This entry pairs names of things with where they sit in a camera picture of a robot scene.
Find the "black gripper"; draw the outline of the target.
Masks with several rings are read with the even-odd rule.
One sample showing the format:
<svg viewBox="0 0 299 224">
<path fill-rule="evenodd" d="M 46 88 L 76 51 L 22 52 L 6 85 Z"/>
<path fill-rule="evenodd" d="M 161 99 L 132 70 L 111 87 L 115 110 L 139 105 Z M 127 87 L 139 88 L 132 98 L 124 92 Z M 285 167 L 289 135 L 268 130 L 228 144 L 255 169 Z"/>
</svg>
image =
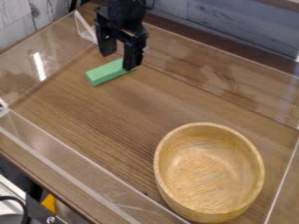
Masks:
<svg viewBox="0 0 299 224">
<path fill-rule="evenodd" d="M 105 5 L 95 7 L 97 47 L 107 57 L 117 50 L 117 39 L 123 31 L 131 32 L 136 38 L 147 38 L 148 30 L 143 25 L 147 11 L 147 0 L 107 0 Z M 141 65 L 145 40 L 124 43 L 123 68 L 133 70 Z"/>
</svg>

